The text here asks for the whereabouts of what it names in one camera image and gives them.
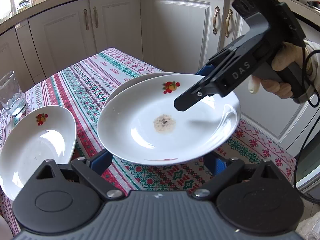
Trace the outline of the right hand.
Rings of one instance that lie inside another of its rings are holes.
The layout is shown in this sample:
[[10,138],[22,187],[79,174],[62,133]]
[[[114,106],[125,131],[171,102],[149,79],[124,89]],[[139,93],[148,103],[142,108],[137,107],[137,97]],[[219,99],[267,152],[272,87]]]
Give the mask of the right hand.
[[[305,49],[284,42],[282,50],[277,53],[272,61],[272,69],[278,72],[284,70],[293,62],[302,68],[303,51],[305,51]],[[281,99],[288,99],[293,96],[291,85],[288,83],[279,83],[271,79],[260,79],[253,75],[249,77],[248,90],[251,94],[256,94],[260,86],[267,92],[273,93]]]

